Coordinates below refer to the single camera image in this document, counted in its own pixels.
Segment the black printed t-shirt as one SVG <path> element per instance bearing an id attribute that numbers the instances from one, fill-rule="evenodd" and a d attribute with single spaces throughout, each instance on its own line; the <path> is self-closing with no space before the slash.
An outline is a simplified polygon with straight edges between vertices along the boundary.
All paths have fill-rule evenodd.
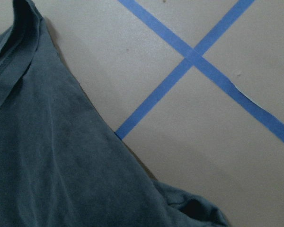
<path id="1" fill-rule="evenodd" d="M 226 227 L 149 178 L 61 62 L 30 0 L 0 34 L 0 227 Z"/>

